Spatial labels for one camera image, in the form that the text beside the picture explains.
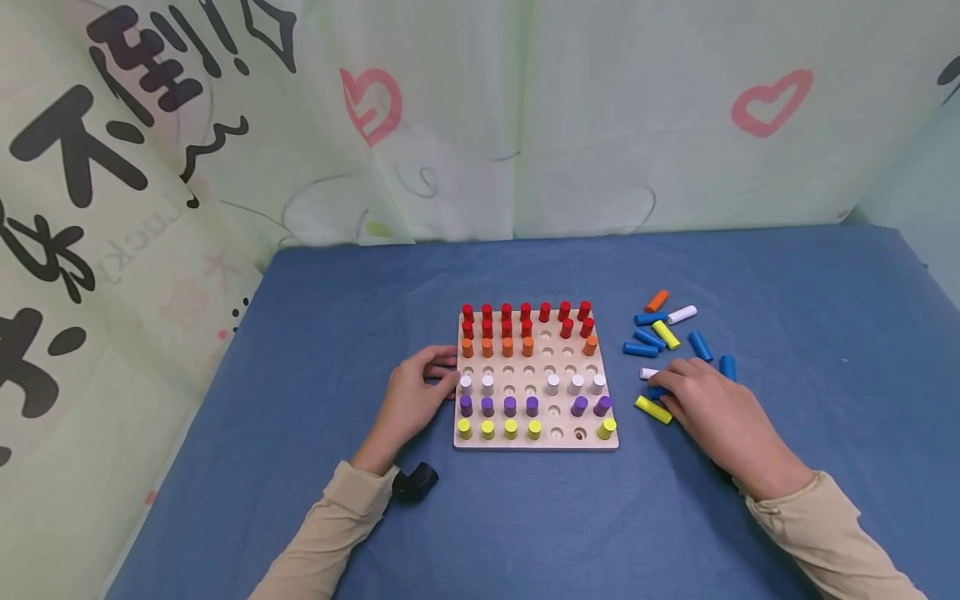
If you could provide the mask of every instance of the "left hand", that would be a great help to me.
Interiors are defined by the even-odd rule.
[[[354,468],[382,475],[396,454],[437,414],[457,387],[460,374],[455,346],[428,346],[406,359],[390,375],[390,384],[370,434],[353,460]],[[439,378],[430,385],[426,379]]]

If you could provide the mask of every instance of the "black object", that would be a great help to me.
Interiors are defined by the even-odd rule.
[[[436,485],[440,475],[426,463],[420,463],[409,475],[403,471],[394,477],[394,499],[403,504],[417,504]]]

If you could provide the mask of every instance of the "black chinese character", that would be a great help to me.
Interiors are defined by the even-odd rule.
[[[83,119],[92,106],[93,94],[89,88],[74,85],[25,127],[10,145],[10,153],[15,158],[28,162],[59,141],[67,193],[77,208],[87,208],[93,200],[90,160],[135,190],[147,187],[147,178],[139,169],[87,132]]]
[[[92,292],[96,287],[96,279],[93,276],[93,270],[86,264],[86,261],[77,256],[70,250],[70,246],[76,244],[84,237],[84,230],[78,226],[72,225],[56,235],[50,234],[50,224],[41,215],[34,216],[34,227],[30,229],[26,225],[15,219],[7,219],[3,202],[0,201],[0,239],[7,244],[13,257],[16,258],[27,271],[37,279],[42,281],[56,281],[61,276],[66,285],[67,294],[70,299],[77,304],[81,303],[79,284],[86,291]],[[37,242],[43,248],[44,261],[40,262],[24,248],[20,240],[13,234],[16,231],[31,240]],[[59,259],[63,258],[79,272],[71,273],[60,265]]]
[[[90,59],[93,60],[93,66],[97,67],[100,77],[104,78],[107,87],[110,88],[113,95],[127,105],[127,108],[136,115],[136,118],[140,119],[140,123],[143,123],[147,127],[153,127],[154,116],[150,114],[147,107],[143,106],[139,100],[133,97],[133,94],[127,91],[124,86],[120,85],[120,82],[107,71],[107,55],[104,54],[104,51],[96,46],[90,46],[89,53]]]
[[[253,13],[250,10],[251,0],[240,0],[240,6],[243,8],[243,22],[247,26],[247,32],[262,41],[268,48],[274,51],[287,70],[291,73],[297,72],[297,63],[294,59],[294,25],[297,24],[297,16],[289,11],[282,11],[277,7],[271,6],[265,0],[253,0],[253,3],[267,16],[276,21],[280,33],[280,44],[276,45],[269,36],[253,26]]]
[[[11,382],[23,390],[23,409],[20,414],[26,419],[47,414],[60,395],[57,380],[23,358],[42,323],[43,315],[34,308],[21,308],[12,319],[0,317],[0,389]],[[54,337],[47,347],[47,354],[69,354],[79,349],[85,341],[86,331],[81,327],[68,327]],[[0,446],[0,467],[10,460],[11,454],[8,447]]]
[[[145,67],[147,73],[140,78],[144,91],[166,91],[157,104],[165,112],[173,112],[204,92],[204,87],[195,79],[178,82],[183,74],[183,65],[176,60],[157,62],[155,58],[163,51],[163,38],[151,30],[140,31],[140,41],[135,46],[127,43],[127,31],[139,20],[136,11],[127,5],[119,6],[86,26],[86,34],[97,43],[107,45],[117,66],[125,71]]]
[[[958,77],[960,77],[960,57],[950,61],[950,64],[947,65],[947,68],[945,68],[940,74],[940,77],[937,78],[937,85],[952,84]],[[950,101],[950,98],[953,97],[953,94],[957,93],[957,89],[960,89],[960,84],[958,84],[953,91],[950,92],[950,95],[947,96],[944,104]]]

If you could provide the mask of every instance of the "right hand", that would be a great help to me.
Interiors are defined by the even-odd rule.
[[[674,360],[649,383],[670,391],[660,397],[667,410],[754,500],[780,498],[813,481],[756,396],[703,360]]]

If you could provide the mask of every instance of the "heart drawing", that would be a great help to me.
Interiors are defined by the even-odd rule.
[[[360,135],[367,140],[367,145],[371,148],[382,140],[390,132],[396,129],[400,124],[400,114],[403,112],[403,100],[400,98],[400,86],[396,80],[383,69],[367,69],[360,74],[360,77],[353,79],[353,76],[346,69],[340,69],[340,79],[344,82],[344,102],[347,103],[347,114],[353,127]],[[381,84],[387,88],[390,95],[390,107],[387,108],[387,116],[383,121],[374,127],[369,133],[364,129],[376,118],[378,110],[371,108],[357,116],[356,106],[363,100],[367,90],[373,84]]]
[[[761,121],[750,113],[751,102],[761,102],[764,104],[774,104],[791,87],[796,86],[793,96],[783,105],[777,116],[772,121]],[[777,130],[783,127],[783,124],[793,116],[797,108],[804,103],[806,95],[810,93],[813,87],[813,71],[809,69],[797,69],[788,73],[780,81],[773,85],[758,85],[751,87],[740,94],[740,97],[733,103],[731,117],[734,124],[744,132],[756,137],[770,137]]]

